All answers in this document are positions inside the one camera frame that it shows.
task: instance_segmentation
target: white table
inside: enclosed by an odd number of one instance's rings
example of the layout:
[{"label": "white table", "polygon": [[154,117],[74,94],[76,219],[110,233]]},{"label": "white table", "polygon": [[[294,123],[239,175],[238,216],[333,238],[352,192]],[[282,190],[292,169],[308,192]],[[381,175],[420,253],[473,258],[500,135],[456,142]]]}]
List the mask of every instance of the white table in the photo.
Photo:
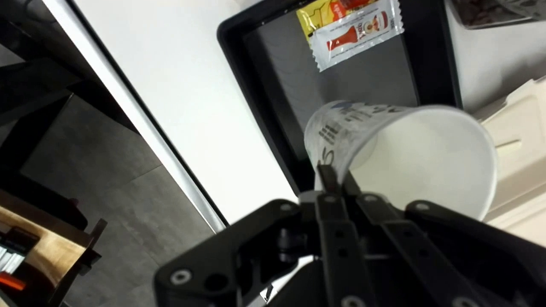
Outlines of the white table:
[{"label": "white table", "polygon": [[215,36],[222,21],[255,2],[76,2],[146,103],[151,118],[70,9],[69,0],[45,0],[214,231],[224,227],[222,221],[159,130],[168,135],[229,224],[273,198],[296,200]]}]

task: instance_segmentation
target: black tray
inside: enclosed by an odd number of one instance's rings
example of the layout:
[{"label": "black tray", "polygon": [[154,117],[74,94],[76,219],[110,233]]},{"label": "black tray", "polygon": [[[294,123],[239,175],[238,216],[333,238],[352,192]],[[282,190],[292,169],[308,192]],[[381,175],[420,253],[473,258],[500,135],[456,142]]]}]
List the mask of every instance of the black tray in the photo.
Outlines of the black tray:
[{"label": "black tray", "polygon": [[296,193],[313,190],[309,117],[330,101],[461,108],[442,0],[401,0],[407,33],[320,74],[296,11],[263,0],[219,28],[221,47]]}]

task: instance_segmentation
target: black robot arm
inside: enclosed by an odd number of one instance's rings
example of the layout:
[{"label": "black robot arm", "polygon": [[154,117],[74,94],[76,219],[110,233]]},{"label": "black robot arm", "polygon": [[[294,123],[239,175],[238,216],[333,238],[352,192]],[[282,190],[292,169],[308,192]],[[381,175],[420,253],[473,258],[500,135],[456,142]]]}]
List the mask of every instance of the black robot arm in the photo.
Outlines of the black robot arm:
[{"label": "black robot arm", "polygon": [[156,275],[161,307],[243,307],[272,282],[314,262],[272,307],[545,307],[546,251],[446,210],[413,202],[405,212],[337,185],[301,205],[272,202],[176,258]]}]

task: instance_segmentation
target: black frame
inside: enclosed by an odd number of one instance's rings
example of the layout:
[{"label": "black frame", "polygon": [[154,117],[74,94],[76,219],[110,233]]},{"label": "black frame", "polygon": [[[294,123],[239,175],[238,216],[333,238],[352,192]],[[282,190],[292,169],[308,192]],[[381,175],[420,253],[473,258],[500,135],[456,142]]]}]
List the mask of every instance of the black frame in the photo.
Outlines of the black frame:
[{"label": "black frame", "polygon": [[[309,159],[301,159],[291,147],[294,139],[303,140],[304,134],[289,101],[279,94],[270,96],[263,82],[260,82],[260,76],[273,76],[273,67],[262,64],[258,69],[253,65],[253,55],[246,48],[244,38],[309,2],[263,0],[222,23],[217,33],[239,88],[296,193],[313,190],[314,185],[314,171]],[[420,105],[449,105],[463,110],[444,0],[400,2],[407,28],[403,40],[412,62]]]}]

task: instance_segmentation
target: gray floor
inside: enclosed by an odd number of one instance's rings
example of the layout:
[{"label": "gray floor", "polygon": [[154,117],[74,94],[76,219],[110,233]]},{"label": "gray floor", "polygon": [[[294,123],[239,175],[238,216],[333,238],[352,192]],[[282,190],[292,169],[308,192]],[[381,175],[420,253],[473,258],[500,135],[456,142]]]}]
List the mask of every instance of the gray floor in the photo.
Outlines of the gray floor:
[{"label": "gray floor", "polygon": [[72,100],[24,175],[77,198],[91,221],[108,221],[103,260],[81,277],[70,307],[154,306],[154,272],[212,236],[147,144],[79,98]]}]

